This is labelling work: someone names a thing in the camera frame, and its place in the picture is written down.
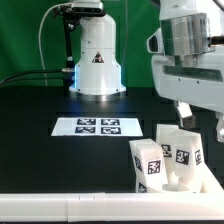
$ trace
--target black table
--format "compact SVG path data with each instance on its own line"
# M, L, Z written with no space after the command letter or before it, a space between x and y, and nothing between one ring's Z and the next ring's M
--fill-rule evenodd
M62 87L0 89L0 193L134 193L129 141L155 140L157 124L179 124L173 102L153 88L128 88L111 102L64 96ZM215 113L193 107L205 160L224 183L224 144ZM138 118L143 137L52 137L58 117Z

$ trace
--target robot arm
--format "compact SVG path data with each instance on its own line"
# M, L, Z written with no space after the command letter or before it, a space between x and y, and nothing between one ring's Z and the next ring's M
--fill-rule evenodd
M183 126L195 123L189 105L215 111L217 137L224 142L223 7L213 0L160 3L161 27L147 41L155 87L177 102Z

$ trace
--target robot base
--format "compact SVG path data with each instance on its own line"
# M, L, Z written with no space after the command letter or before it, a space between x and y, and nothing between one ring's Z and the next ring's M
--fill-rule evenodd
M108 95L88 95L88 94L70 91L70 96L80 100L92 101L92 102L112 101L112 100L124 98L126 96L126 91L122 91L122 92L118 92L114 94L108 94Z

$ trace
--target cable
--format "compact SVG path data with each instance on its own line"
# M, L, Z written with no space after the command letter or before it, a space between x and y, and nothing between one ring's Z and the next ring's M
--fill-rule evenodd
M30 79L13 79L13 80L8 80L8 81L5 81L3 83L0 83L0 88L3 86L3 85L6 85L6 84L9 84L9 83L12 83L12 82L17 82L17 81L38 81L38 80L67 80L67 79L71 79L70 76L62 76L62 77L51 77L51 78L30 78Z
M43 51L42 51L42 43L41 43L41 35L42 35L42 29L43 29L43 25L44 22L48 16L48 14L55 8L61 7L61 6L66 6L66 5L71 5L71 3L63 3L63 4L58 4L58 5L54 5L51 8L49 8L47 10L47 12L44 14L41 23L40 23L40 27L39 27L39 34L38 34L38 44L39 44L39 52L40 52L40 59L41 59L41 64L42 64L42 68L43 70L45 70L45 63L44 63L44 57L43 57Z
M9 80L12 80L16 77L19 77L19 76L23 76L23 75L31 75L31 74L46 74L46 73L62 73L62 69L52 69L52 70L30 70L30 71L24 71L24 72L20 72L18 74L14 74L14 75L11 75L3 80L0 81L0 85L4 82L7 82Z
M224 5L219 0L213 0L213 2L224 12Z

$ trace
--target black cable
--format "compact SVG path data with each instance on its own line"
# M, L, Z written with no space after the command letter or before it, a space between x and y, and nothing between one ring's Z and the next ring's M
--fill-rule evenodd
M213 0L213 2L224 12L224 5L219 0Z
M20 72L18 74L11 75L3 80L0 81L0 85L4 82L7 82L11 79L14 79L19 76L23 75L31 75L31 74L49 74L49 73L62 73L62 69L51 69L51 70L30 70L30 71L24 71Z
M71 79L71 76L51 77L51 78L12 79L12 80L8 80L8 81L4 81L4 82L0 83L0 87L2 87L3 85L6 85L6 84L12 83L12 82L17 82L17 81L68 80L68 79Z

